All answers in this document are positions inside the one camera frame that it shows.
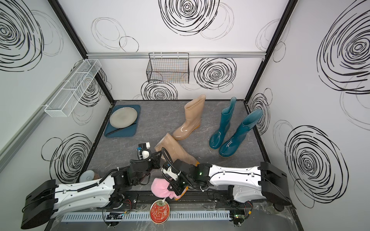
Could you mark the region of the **pink microfiber cloth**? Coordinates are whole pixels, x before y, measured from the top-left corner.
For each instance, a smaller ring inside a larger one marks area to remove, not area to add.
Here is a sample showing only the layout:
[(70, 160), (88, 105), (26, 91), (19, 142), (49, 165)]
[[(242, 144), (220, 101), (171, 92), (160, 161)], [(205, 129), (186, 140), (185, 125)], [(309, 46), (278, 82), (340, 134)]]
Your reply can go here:
[(155, 178), (151, 184), (152, 193), (158, 198), (179, 199), (181, 196), (168, 189), (170, 183), (165, 179)]

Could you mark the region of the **green rubber boot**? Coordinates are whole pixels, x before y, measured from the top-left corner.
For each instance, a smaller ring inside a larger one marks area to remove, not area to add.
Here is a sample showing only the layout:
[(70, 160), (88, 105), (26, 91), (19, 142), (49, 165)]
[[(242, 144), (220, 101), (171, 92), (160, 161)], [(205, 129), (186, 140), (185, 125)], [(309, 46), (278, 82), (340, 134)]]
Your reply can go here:
[(231, 157), (236, 153), (241, 143), (245, 140), (247, 133), (252, 130), (263, 115), (262, 109), (255, 109), (248, 114), (238, 126), (234, 135), (219, 148), (219, 155)]
[(223, 144), (225, 135), (230, 128), (231, 118), (233, 116), (236, 101), (237, 101), (237, 98), (232, 97), (230, 99), (229, 106), (224, 108), (221, 111), (221, 120), (220, 120), (219, 128), (215, 131), (215, 133), (209, 139), (209, 146), (212, 149), (218, 149)]

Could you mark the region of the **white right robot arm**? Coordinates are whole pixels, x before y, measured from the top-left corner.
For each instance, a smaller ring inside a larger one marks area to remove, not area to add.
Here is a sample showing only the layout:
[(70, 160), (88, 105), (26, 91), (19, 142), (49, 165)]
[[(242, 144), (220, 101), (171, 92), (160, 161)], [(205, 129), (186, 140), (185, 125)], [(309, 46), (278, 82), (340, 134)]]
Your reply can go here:
[(266, 199), (281, 205), (291, 206), (287, 174), (269, 162), (259, 166), (235, 168), (212, 164), (197, 166), (176, 160), (162, 167), (164, 177), (169, 177), (169, 190), (181, 195), (186, 188), (205, 192), (214, 186), (231, 186), (232, 199), (239, 203)]

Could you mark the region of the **beige rubber boot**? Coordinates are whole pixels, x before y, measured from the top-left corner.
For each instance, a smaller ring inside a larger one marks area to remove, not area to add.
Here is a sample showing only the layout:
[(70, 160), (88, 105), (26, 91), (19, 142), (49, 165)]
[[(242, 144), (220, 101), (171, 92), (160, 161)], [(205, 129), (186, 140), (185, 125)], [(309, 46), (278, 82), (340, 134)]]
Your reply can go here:
[(186, 139), (201, 125), (201, 117), (203, 114), (205, 100), (206, 95), (202, 94), (184, 106), (185, 122), (172, 134), (176, 140)]
[(173, 162), (179, 159), (190, 165), (197, 166), (199, 164), (199, 161), (192, 155), (188, 154), (185, 149), (177, 142), (177, 140), (175, 140), (173, 136), (169, 133), (167, 133), (155, 146), (155, 150), (158, 152), (163, 147), (167, 150)]

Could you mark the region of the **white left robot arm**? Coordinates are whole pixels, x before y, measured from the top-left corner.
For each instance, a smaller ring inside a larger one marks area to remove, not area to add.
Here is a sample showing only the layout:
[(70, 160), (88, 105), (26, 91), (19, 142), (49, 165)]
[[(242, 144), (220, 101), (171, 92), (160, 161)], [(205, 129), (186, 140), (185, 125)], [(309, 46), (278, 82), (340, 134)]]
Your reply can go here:
[(56, 180), (48, 180), (27, 195), (21, 229), (32, 229), (82, 209), (121, 208), (128, 202), (124, 194), (152, 170), (159, 169), (160, 162), (160, 157), (131, 160), (129, 166), (112, 169), (103, 178), (89, 182), (57, 184)]

